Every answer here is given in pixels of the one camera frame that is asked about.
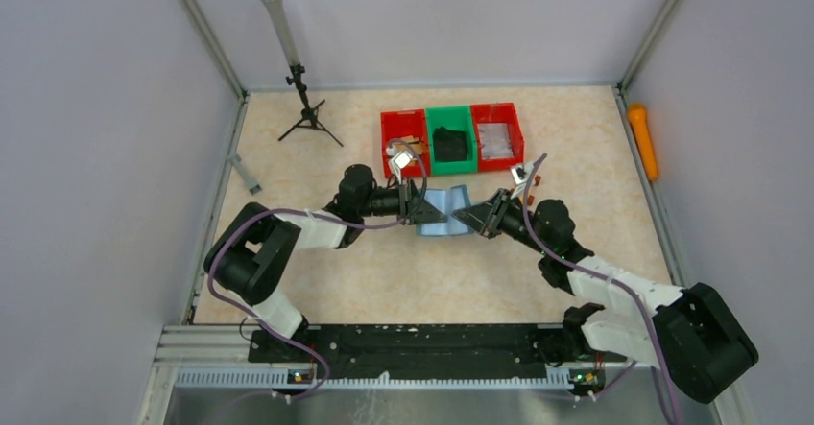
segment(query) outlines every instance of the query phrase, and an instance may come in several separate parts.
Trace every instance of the wooden table surface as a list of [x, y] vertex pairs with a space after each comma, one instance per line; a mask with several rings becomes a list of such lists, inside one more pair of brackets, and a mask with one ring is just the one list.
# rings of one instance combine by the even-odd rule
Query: wooden table surface
[[[299, 119], [295, 92], [252, 94], [238, 153], [263, 190], [251, 196], [232, 170], [218, 235], [249, 201], [266, 207], [325, 206], [355, 163], [384, 181], [379, 113], [514, 102], [526, 160], [548, 153], [536, 199], [562, 199], [577, 239], [598, 255], [668, 283], [656, 231], [609, 86], [311, 91], [321, 120], [345, 144], [312, 130], [277, 138]], [[466, 184], [472, 202], [511, 186], [508, 172], [431, 177], [432, 188]], [[369, 224], [390, 218], [373, 218]], [[295, 253], [280, 286], [314, 323], [555, 322], [574, 297], [551, 289], [530, 249], [501, 236], [422, 238], [414, 227], [364, 232], [350, 248]], [[243, 315], [205, 286], [197, 323]]]

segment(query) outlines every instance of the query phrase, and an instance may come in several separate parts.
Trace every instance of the orange object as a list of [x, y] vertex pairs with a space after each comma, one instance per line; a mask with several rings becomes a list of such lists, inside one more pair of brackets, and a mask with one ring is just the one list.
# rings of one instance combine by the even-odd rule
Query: orange object
[[656, 153], [653, 151], [653, 142], [651, 142], [650, 132], [647, 130], [647, 110], [642, 104], [633, 104], [628, 107], [628, 121], [631, 122], [631, 128], [634, 130], [644, 174], [647, 175], [648, 180], [656, 180], [658, 178]]

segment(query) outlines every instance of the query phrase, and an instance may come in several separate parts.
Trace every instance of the green bin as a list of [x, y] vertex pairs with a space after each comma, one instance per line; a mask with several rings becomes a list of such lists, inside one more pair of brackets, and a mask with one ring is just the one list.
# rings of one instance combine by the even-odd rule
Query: green bin
[[[469, 106], [441, 106], [425, 110], [430, 141], [430, 164], [433, 176], [467, 174], [478, 171], [478, 144]], [[433, 133], [437, 128], [462, 130], [467, 134], [468, 153], [463, 161], [436, 161]]]

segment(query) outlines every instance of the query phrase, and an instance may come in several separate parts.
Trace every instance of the red object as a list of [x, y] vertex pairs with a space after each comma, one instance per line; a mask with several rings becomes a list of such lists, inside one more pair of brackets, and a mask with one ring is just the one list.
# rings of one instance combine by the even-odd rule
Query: red object
[[[430, 168], [430, 146], [427, 138], [427, 119], [424, 110], [403, 110], [403, 111], [383, 111], [381, 114], [382, 125], [382, 165], [384, 166], [384, 177], [390, 178], [390, 166], [387, 162], [390, 157], [387, 155], [387, 143], [390, 139], [400, 139], [413, 136], [421, 142], [423, 153], [421, 161], [427, 168], [427, 175], [432, 176]], [[407, 166], [401, 170], [401, 175], [407, 178], [421, 178], [421, 167], [418, 163]]]
[[[472, 124], [475, 128], [475, 139], [478, 141], [478, 172], [508, 170], [517, 163], [523, 162], [525, 140], [517, 122], [515, 104], [478, 104], [470, 106]], [[512, 152], [515, 156], [503, 159], [483, 159], [481, 155], [481, 138], [478, 124], [505, 123], [509, 127], [509, 140], [512, 142]]]

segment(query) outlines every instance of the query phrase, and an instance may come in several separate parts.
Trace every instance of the black tripod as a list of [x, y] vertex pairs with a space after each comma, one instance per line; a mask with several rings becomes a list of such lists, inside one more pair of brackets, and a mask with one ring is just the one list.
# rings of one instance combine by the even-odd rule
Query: black tripod
[[322, 132], [327, 132], [327, 134], [330, 135], [340, 147], [344, 147], [342, 142], [340, 142], [339, 139], [337, 139], [336, 136], [325, 127], [324, 124], [320, 123], [318, 115], [320, 114], [320, 106], [325, 103], [325, 100], [321, 100], [317, 106], [314, 107], [311, 107], [310, 103], [308, 102], [308, 95], [305, 93], [305, 91], [308, 90], [308, 86], [302, 82], [303, 73], [305, 73], [305, 67], [298, 63], [297, 65], [291, 66], [291, 75], [293, 78], [285, 77], [285, 81], [288, 82], [288, 84], [293, 84], [297, 87], [299, 99], [302, 101], [304, 108], [302, 109], [302, 118], [299, 118], [299, 121], [285, 131], [285, 133], [282, 134], [277, 141], [284, 139], [288, 134], [291, 133], [292, 130], [302, 128], [304, 130], [321, 130]]

